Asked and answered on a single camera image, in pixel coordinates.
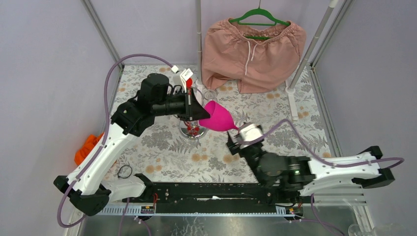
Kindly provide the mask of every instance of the white plastic bracket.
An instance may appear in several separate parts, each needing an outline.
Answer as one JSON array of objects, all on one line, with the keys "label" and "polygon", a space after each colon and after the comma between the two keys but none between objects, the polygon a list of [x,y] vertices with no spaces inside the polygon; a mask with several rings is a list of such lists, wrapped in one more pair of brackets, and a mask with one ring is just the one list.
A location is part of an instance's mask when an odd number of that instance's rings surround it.
[{"label": "white plastic bracket", "polygon": [[182,87],[184,88],[184,90],[187,89],[187,80],[191,79],[191,76],[193,76],[193,72],[191,71],[190,68],[186,69],[185,71],[181,72],[181,74],[179,75],[179,77],[181,78],[181,83],[182,83]]},{"label": "white plastic bracket", "polygon": [[103,180],[103,187],[111,190],[109,202],[118,201],[130,197],[139,197],[145,190],[145,184],[136,176],[129,176],[125,179],[117,179],[112,181]]},{"label": "white plastic bracket", "polygon": [[290,78],[285,80],[285,93],[288,96],[288,103],[290,105],[290,115],[291,120],[296,121],[298,120],[298,112],[297,112],[297,105],[296,105],[296,99],[294,98],[294,93],[296,93],[295,88],[290,89]]},{"label": "white plastic bracket", "polygon": [[172,72],[174,72],[174,73],[177,73],[177,72],[179,71],[178,66],[173,65],[173,66],[171,67],[171,71],[172,71]]},{"label": "white plastic bracket", "polygon": [[[378,163],[371,163],[371,161],[376,160],[376,157],[372,156],[369,152],[364,152],[356,156],[327,158],[326,160],[330,160],[333,165],[325,165],[316,159],[311,159],[308,162],[311,173],[315,174],[316,178],[299,191],[301,196],[310,196],[312,193],[329,188],[357,185],[352,182],[354,178],[371,179],[381,175],[379,173],[380,166]],[[370,164],[347,168],[334,167],[337,164],[353,164],[363,161]]]}]

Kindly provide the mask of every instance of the clothes hanger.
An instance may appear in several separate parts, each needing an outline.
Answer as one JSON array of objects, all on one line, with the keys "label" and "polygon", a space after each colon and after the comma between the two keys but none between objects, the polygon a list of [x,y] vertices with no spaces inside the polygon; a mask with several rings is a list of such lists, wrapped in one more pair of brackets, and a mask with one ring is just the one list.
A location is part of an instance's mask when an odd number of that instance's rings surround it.
[{"label": "clothes hanger", "polygon": [[[268,19],[270,19],[271,21],[273,21],[274,23],[273,24],[268,24],[268,23],[242,23],[242,22],[240,22],[241,20],[244,20],[244,19],[248,18],[249,16],[254,16],[254,15],[265,16]],[[290,23],[288,23],[288,22],[281,21],[281,20],[278,20],[278,19],[274,18],[269,11],[267,11],[265,9],[261,9],[261,0],[259,0],[258,8],[252,9],[252,10],[246,12],[243,16],[241,16],[239,18],[231,19],[231,20],[229,20],[229,22],[230,23],[237,22],[239,25],[247,25],[247,26],[276,26],[276,24],[282,24],[282,25],[285,25],[285,26],[290,25]],[[265,39],[269,39],[270,37],[246,36],[246,38],[265,40]]]}]

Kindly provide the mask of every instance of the floral mat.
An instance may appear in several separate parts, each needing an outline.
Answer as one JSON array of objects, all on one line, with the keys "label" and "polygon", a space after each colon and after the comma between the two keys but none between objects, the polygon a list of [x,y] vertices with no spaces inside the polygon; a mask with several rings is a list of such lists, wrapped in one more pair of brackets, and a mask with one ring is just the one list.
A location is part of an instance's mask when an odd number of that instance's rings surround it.
[{"label": "floral mat", "polygon": [[[196,71],[196,66],[181,66]],[[173,83],[169,67],[161,65],[126,65],[115,97],[113,111],[135,96],[141,81],[150,73],[161,73]],[[234,81],[217,89],[218,103],[228,109],[239,127],[244,122],[262,124],[265,131],[290,117],[288,98],[282,84],[271,92],[240,94]],[[295,126],[313,150],[330,157],[308,71],[304,69],[295,93],[299,120]],[[232,156],[226,147],[225,132],[209,131],[198,142],[187,140],[179,133],[179,120],[174,116],[156,117],[136,143],[126,149],[105,176],[116,179],[119,168],[130,165],[133,173],[143,173],[152,181],[173,182],[256,182],[251,170],[239,155]],[[265,150],[279,155],[308,155],[285,124],[265,138]]]}]

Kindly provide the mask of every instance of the white clip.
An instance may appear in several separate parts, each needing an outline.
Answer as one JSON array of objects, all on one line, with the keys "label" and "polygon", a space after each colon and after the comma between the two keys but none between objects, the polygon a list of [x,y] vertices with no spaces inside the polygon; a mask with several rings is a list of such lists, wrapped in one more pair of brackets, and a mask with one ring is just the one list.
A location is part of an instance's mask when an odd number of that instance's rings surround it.
[{"label": "white clip", "polygon": [[186,69],[185,71],[181,72],[179,77],[181,78],[182,86],[184,87],[184,90],[187,90],[187,80],[191,79],[191,76],[193,76],[193,72],[190,68]]},{"label": "white clip", "polygon": [[171,67],[171,71],[174,72],[174,73],[177,73],[179,71],[179,69],[178,69],[178,67],[176,65],[173,65]]}]

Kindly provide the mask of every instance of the elastic waistband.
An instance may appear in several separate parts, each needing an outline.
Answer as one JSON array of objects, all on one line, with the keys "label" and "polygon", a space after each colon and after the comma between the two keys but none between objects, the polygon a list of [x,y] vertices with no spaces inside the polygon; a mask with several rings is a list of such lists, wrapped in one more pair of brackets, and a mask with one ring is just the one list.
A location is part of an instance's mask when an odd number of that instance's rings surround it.
[{"label": "elastic waistband", "polygon": [[[299,26],[294,24],[292,21],[287,21],[290,23],[289,26],[277,24],[276,26],[271,26],[267,29],[257,30],[247,25],[239,25],[237,22],[230,23],[229,20],[232,18],[222,20],[219,22],[219,25],[229,31],[232,36],[235,38],[245,40],[245,41],[255,41],[257,44],[265,44],[270,43],[276,40],[279,40],[282,37],[287,36],[288,34],[292,34],[298,31]],[[246,38],[246,36],[264,36],[270,37],[265,41],[256,41],[254,39]]]}]

